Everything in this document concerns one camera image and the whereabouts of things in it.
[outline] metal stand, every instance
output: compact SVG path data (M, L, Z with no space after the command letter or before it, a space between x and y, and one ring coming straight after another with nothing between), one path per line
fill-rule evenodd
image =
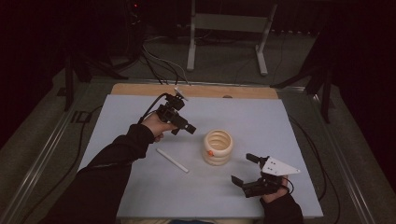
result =
M73 104L74 101L73 72L76 72L79 81L82 82L91 81L92 75L90 74L90 70L87 67L87 63L103 71L105 74L114 77L115 79L128 79L128 77L123 77L119 75L110 68L102 65L101 63L88 57L82 52L72 49L66 49L65 60L64 60L66 103L65 103L64 111L67 111L70 108L70 105Z
M262 76L268 75L267 66L265 64L262 52L264 50L265 42L271 29L272 21L276 12L276 7L277 4L273 4L271 11L266 18L231 16L221 14L204 14L195 12L195 0L191 0L191 36L189 56L187 60L187 70L194 70L196 49L195 29L227 30L262 34L262 40L260 44L256 46L257 61L260 67L260 74Z
M290 84L305 78L312 76L308 84L305 87L307 94L317 94L320 87L323 85L322 101L320 113L327 123L329 120L329 103L330 103L330 91L332 87L332 69L323 66L312 66L305 72L300 72L297 76L291 77L281 83L270 85L271 88L283 89Z

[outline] black sleeve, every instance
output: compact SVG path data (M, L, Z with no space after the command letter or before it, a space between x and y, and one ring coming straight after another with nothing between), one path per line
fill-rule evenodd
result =
M304 223L300 205L290 194L285 194L271 203L266 203L263 199L260 199L260 202L264 208L264 224Z
M102 149L88 167L146 157L154 135L142 124L134 124L126 135ZM131 166L79 172L40 223L115 223Z

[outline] human arm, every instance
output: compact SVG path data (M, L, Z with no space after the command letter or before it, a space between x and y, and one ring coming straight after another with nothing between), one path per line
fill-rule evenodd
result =
M125 135L102 149L80 171L40 223L114 223L131 173L130 165L95 169L101 164L125 163L146 157L150 143L159 141L163 132L176 128L163 123L156 114L142 124L131 125Z
M288 185L287 177L282 185ZM304 223L300 205L294 201L289 191L280 188L276 193L262 195L260 202L264 209L264 224L301 224Z

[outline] floor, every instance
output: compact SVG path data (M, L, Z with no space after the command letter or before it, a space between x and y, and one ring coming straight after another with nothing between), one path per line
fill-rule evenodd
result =
M187 36L170 39L153 35L145 42L145 55L153 61L154 71L169 84L175 83L175 72L164 68L167 66L165 64L155 64L161 63L155 58L173 65L180 76L180 84L184 84L184 78L193 85L268 87L295 76L315 42L315 38L309 35L270 34L264 49L269 74L263 77L255 59L254 46L259 40L257 36L210 36L196 40L199 46L195 69L191 72L186 71ZM125 59L112 57L112 60L119 63ZM90 83L75 80L75 102L68 112L64 112L64 97L57 96L59 89L64 87L64 71L54 77L54 88L1 149L2 223L37 223L73 179L100 113L94 112L91 121L83 126L73 117L76 111L93 111L102 105L115 83L158 82L143 57L129 67L118 70L121 75L128 77L127 80L116 80L95 68L91 71L93 79ZM324 217L308 218L305 223L395 223L395 194L337 88L332 86L329 109L331 123L327 124L318 110L320 92L318 95L304 92L308 80L305 78L277 90L279 98L293 117L290 122L317 195L321 198L319 202ZM312 138L315 147L311 147L307 136ZM43 159L42 166L35 166L36 158ZM70 174L58 186L57 182L69 171Z

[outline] table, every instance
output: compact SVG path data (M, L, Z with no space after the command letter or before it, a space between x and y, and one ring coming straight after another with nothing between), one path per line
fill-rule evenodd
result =
M146 106L149 106L156 96L165 91L173 94L173 88L174 86L145 84L115 85L106 99L80 168L86 166L108 142L117 135L125 133L129 124L138 120L141 114L133 111L141 107L144 113ZM231 175L247 182L255 181L260 177L258 165L245 159L248 152L263 157L270 154L300 169L302 171L300 174L290 176L296 187L293 197L302 207L305 217L322 216L309 173L287 120L286 111L279 113L282 110L274 110L283 106L277 99L275 90L219 86L179 86L179 88L190 97L180 114L195 125L197 131L194 135L183 131L176 136L166 135L160 143L149 147L144 160L133 164L130 182L124 192L118 217L199 219L262 217L259 200L246 199L243 191L231 182ZM223 96L234 99L219 98ZM221 112L219 108L226 111L214 119L217 112L213 112L211 110L213 108L219 112ZM246 115L242 120L238 118L241 113ZM280 116L283 121L259 119L244 125L247 119L259 117L257 113L263 118ZM219 167L205 164L200 150L204 133L213 126L229 131L234 139L235 150L232 159ZM187 166L190 172L186 174L176 168L156 153L155 147L166 151L175 160Z
M256 46L257 62L260 67L260 74L262 76L268 75L267 66L265 64L262 51L264 50L265 42L271 29L271 24L276 12L277 4L273 4L268 17L248 17L235 16L223 14L205 14L196 13L195 0L191 0L191 34L190 34L190 48L187 60L187 70L194 69L195 62L195 30L226 30L226 31L242 31L261 33L262 40Z

